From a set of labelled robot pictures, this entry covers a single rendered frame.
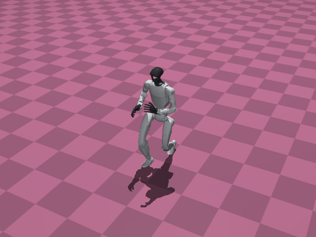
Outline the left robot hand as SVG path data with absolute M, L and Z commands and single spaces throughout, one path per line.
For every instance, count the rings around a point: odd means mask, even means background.
M 151 104 L 151 105 L 149 105 L 149 104 Z M 150 106 L 150 107 L 144 106 L 146 108 L 149 108 L 149 109 L 144 109 L 144 110 L 149 110 L 149 111 L 144 111 L 144 112 L 157 114 L 158 108 L 155 108 L 154 105 L 150 102 L 149 102 L 149 104 L 145 104 L 145 105 Z

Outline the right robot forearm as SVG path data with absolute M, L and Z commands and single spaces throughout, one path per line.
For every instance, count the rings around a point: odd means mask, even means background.
M 145 101 L 145 98 L 143 96 L 141 96 L 142 92 L 140 93 L 140 96 L 139 96 L 139 100 L 138 100 L 138 103 L 137 105 L 141 105 L 140 107 L 140 110 L 142 109 L 142 106 L 143 106 L 143 102 Z

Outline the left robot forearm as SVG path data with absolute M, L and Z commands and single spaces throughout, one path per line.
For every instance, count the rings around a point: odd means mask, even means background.
M 176 111 L 175 107 L 165 108 L 165 109 L 161 109 L 161 110 L 158 109 L 157 114 L 158 115 L 166 115 L 166 114 L 168 115 L 168 114 L 174 113 L 175 111 Z

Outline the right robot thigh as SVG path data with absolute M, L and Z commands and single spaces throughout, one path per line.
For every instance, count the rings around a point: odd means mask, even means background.
M 151 126 L 151 122 L 154 120 L 154 113 L 145 113 L 141 127 L 139 132 L 139 146 L 146 147 L 148 141 L 146 140 L 146 136 Z

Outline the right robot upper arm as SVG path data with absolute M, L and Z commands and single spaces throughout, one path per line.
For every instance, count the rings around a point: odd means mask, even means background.
M 147 80 L 145 83 L 144 83 L 144 86 L 143 86 L 143 91 L 142 91 L 142 94 L 141 94 L 141 96 L 143 96 L 144 98 L 146 98 L 147 97 L 147 95 L 148 95 L 148 90 L 149 90 L 149 84 L 150 84 L 150 82 L 151 82 L 152 80 Z

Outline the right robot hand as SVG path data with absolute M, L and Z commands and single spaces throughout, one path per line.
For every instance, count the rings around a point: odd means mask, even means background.
M 134 113 L 136 113 L 136 111 L 139 111 L 140 110 L 140 107 L 141 107 L 141 105 L 139 104 L 139 105 L 137 105 L 137 106 L 135 106 L 135 108 L 133 109 L 133 111 L 132 111 L 132 113 L 131 113 L 131 116 L 132 117 L 134 117 Z

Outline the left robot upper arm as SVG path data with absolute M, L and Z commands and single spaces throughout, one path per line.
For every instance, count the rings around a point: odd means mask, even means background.
M 167 87 L 165 87 L 165 93 L 168 96 L 169 102 L 171 104 L 171 106 L 169 106 L 169 108 L 171 108 L 171 107 L 176 108 L 175 90 L 172 87 L 167 86 Z

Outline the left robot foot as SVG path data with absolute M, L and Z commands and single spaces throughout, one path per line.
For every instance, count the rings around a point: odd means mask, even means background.
M 174 150 L 175 150 L 176 141 L 175 141 L 175 140 L 172 140 L 171 142 L 174 143 L 174 146 L 171 148 L 171 150 L 167 151 L 167 154 L 168 154 L 168 155 L 173 154 L 173 152 L 174 152 Z

